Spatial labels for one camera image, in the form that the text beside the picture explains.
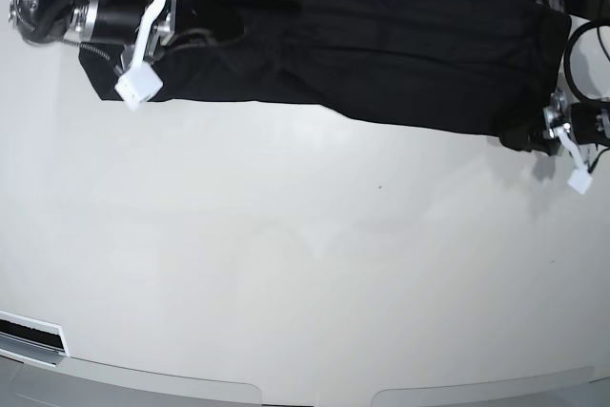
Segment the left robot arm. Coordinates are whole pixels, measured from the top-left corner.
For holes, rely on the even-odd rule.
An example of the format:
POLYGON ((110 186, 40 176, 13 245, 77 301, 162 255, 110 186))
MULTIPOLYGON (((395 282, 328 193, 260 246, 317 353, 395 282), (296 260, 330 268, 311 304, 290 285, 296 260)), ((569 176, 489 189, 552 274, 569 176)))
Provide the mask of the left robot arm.
POLYGON ((550 126, 563 127, 577 145, 609 149, 609 0, 597 2, 592 19, 573 19, 546 113, 550 126))

